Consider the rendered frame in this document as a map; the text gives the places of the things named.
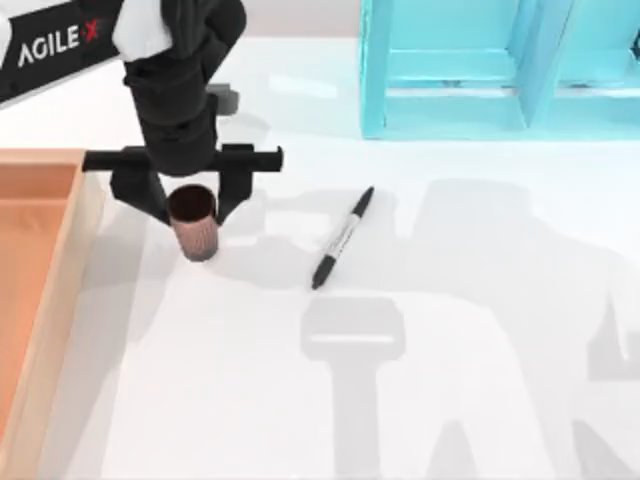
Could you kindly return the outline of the pale grey rounded box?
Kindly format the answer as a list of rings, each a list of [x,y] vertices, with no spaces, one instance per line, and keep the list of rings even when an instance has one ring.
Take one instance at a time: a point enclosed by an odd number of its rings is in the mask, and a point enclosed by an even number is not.
[[[230,84],[209,84],[206,86],[208,105],[217,116],[231,116],[239,108],[239,93]]]

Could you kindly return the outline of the light blue rack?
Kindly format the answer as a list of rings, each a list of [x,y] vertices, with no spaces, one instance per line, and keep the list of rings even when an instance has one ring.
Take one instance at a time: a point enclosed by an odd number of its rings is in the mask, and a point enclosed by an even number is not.
[[[640,0],[360,0],[361,132],[640,140]]]

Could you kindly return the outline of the salmon-coloured shallow box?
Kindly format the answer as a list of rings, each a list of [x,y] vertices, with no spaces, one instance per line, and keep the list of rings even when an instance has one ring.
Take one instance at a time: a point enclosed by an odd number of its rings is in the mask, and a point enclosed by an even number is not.
[[[0,148],[0,480],[35,480],[105,194],[81,149]]]

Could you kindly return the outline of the brown ribbed cup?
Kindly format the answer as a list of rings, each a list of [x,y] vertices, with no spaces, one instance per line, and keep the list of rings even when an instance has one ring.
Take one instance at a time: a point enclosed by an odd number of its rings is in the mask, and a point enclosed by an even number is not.
[[[182,185],[167,201],[170,225],[183,255],[192,262],[205,262],[218,250],[216,197],[206,186]]]

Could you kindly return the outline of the black marker pen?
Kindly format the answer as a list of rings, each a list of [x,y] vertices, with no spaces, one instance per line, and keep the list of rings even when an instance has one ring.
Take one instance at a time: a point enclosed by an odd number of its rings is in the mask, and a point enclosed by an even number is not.
[[[340,255],[344,251],[357,225],[360,223],[362,217],[364,216],[372,200],[374,192],[375,187],[369,186],[362,193],[356,204],[347,215],[345,221],[338,229],[337,234],[329,243],[322,259],[320,260],[311,277],[311,288],[313,290],[317,290],[322,287],[331,275],[331,272],[335,267]]]

